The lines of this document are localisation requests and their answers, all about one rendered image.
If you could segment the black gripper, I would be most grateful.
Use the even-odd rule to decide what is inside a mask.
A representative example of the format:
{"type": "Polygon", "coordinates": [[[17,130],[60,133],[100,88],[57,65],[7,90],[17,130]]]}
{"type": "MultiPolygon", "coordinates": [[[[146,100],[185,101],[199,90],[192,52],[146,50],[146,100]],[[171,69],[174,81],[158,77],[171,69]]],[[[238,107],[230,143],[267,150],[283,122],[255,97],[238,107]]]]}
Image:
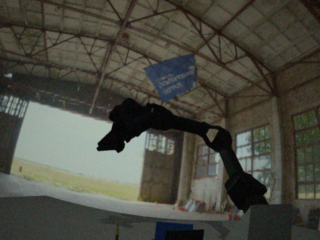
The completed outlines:
{"type": "Polygon", "coordinates": [[[128,143],[132,138],[140,136],[145,131],[145,126],[138,116],[133,116],[133,119],[127,112],[120,112],[116,116],[116,120],[121,120],[119,125],[113,122],[109,133],[103,137],[97,144],[98,151],[116,150],[120,153],[125,148],[125,143],[128,143]]]}

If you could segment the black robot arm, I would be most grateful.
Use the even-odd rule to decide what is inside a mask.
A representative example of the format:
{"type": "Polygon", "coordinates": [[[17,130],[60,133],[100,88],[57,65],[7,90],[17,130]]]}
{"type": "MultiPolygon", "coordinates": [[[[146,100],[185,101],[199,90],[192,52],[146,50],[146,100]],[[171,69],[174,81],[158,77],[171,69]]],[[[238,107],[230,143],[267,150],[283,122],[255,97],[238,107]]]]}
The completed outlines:
{"type": "Polygon", "coordinates": [[[243,210],[245,214],[251,205],[268,205],[263,196],[267,192],[266,186],[251,174],[244,172],[232,149],[233,139],[230,133],[223,127],[174,115],[164,106],[155,103],[147,102],[146,106],[141,106],[132,98],[127,98],[121,105],[115,106],[109,113],[108,118],[117,125],[120,122],[123,124],[121,119],[116,119],[117,115],[121,112],[127,112],[132,119],[134,116],[139,117],[144,124],[144,131],[149,128],[162,131],[175,129],[199,135],[208,147],[220,154],[229,176],[229,179],[224,184],[227,195],[229,194],[231,201],[237,209],[243,210]],[[152,108],[154,109],[153,112],[151,112],[152,108]],[[209,129],[218,130],[212,143],[206,135],[209,129]]]}

